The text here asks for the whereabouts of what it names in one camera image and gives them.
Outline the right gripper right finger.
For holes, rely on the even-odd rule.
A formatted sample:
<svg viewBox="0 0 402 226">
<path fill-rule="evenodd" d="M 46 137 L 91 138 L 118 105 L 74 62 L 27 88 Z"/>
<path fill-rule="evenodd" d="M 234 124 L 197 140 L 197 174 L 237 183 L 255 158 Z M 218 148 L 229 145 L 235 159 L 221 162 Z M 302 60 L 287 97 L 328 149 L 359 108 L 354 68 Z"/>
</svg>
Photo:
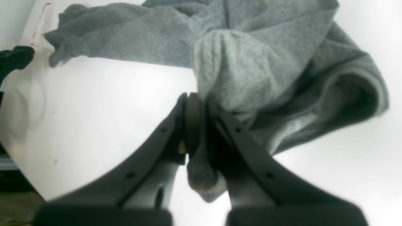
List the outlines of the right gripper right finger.
<svg viewBox="0 0 402 226">
<path fill-rule="evenodd" d="M 363 212 L 274 160 L 214 97 L 206 100 L 210 163 L 226 181 L 227 226 L 367 226 Z"/>
</svg>

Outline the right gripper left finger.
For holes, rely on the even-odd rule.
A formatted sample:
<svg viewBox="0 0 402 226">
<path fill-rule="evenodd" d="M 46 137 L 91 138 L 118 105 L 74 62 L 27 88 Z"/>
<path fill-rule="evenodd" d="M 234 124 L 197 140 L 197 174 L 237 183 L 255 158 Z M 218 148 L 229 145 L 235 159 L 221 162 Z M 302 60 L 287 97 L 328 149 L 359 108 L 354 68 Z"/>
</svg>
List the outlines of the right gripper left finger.
<svg viewBox="0 0 402 226">
<path fill-rule="evenodd" d="M 168 117 L 125 161 L 39 209 L 33 226 L 172 226 L 168 207 L 185 164 L 182 94 Z"/>
</svg>

